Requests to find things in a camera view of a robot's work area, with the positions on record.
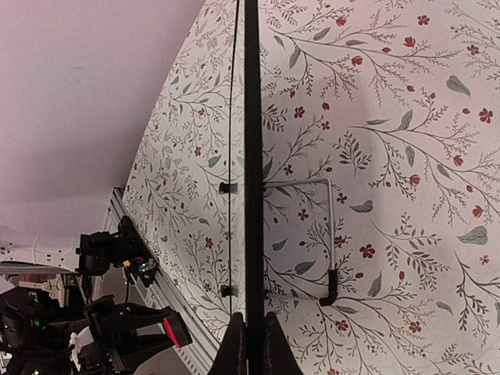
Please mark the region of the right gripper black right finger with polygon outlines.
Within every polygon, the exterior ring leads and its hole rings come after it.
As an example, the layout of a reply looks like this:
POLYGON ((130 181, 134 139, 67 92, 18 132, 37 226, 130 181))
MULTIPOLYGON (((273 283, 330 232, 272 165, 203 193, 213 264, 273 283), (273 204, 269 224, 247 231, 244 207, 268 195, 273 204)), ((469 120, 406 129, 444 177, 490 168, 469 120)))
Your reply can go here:
POLYGON ((284 335, 277 315, 265 316, 266 331, 262 352, 262 373, 265 375, 302 375, 284 335))

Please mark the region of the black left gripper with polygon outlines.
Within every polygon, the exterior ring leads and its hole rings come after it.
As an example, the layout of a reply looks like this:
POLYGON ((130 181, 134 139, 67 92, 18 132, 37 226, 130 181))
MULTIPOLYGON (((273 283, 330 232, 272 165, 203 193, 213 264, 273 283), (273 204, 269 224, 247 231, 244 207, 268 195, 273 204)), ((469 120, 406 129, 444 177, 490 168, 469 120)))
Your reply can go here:
POLYGON ((83 314, 93 342, 81 349, 81 373, 128 374, 129 370, 136 370, 153 356, 172 348, 174 343, 168 337, 133 337, 118 343, 119 335, 115 332, 149 327, 175 313, 170 307, 153 309, 132 302, 116 305, 114 295, 87 304, 83 314), (109 317, 111 329, 105 322, 109 317))

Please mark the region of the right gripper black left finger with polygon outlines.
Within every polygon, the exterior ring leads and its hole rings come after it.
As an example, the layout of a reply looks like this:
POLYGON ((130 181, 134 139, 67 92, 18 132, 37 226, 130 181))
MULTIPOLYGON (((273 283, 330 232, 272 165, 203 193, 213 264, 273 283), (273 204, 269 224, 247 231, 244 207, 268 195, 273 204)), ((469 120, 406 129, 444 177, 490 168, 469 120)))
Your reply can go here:
POLYGON ((209 375, 246 375, 246 326, 243 315, 236 312, 230 318, 219 351, 209 375))

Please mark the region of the red whiteboard eraser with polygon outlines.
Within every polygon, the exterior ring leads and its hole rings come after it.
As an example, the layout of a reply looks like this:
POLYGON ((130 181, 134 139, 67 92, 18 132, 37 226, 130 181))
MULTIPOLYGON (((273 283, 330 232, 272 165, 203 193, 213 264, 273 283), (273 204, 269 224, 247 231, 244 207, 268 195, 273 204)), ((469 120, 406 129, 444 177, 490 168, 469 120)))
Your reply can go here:
POLYGON ((176 348, 183 348, 192 343, 192 338, 182 316, 176 312, 163 319, 164 331, 176 348))

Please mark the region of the white whiteboard black frame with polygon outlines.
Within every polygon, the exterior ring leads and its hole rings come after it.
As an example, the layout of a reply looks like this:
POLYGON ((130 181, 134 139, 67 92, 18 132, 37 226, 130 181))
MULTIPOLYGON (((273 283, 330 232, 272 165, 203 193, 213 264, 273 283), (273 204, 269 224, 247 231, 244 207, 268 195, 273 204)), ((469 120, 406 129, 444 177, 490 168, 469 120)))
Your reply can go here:
POLYGON ((233 314, 241 313, 244 322, 259 306, 252 285, 256 253, 262 241, 262 214, 259 212, 259 184, 262 157, 257 85, 258 32, 255 25, 256 2, 236 1, 234 45, 230 63, 230 122, 228 183, 237 183, 238 192, 229 194, 230 285, 239 295, 230 297, 233 314))

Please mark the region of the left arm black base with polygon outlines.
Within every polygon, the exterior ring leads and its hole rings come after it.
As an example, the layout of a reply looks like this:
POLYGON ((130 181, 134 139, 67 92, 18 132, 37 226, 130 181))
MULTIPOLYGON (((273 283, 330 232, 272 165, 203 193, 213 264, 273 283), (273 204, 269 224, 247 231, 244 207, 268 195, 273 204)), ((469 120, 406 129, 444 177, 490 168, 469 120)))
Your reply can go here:
POLYGON ((100 277, 111 267, 124 268, 126 275, 140 280, 145 288, 155 281, 158 263, 129 216, 123 216, 118 231, 82 234, 76 249, 79 274, 100 277))

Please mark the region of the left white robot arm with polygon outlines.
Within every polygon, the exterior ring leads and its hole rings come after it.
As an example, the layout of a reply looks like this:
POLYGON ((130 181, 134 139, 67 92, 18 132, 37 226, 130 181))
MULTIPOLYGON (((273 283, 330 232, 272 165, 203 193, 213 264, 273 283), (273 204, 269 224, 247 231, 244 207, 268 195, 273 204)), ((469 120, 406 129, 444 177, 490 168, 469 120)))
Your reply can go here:
POLYGON ((132 374, 154 355, 180 347, 171 309, 117 304, 105 295, 81 311, 44 292, 14 287, 1 295, 1 350, 8 374, 132 374))

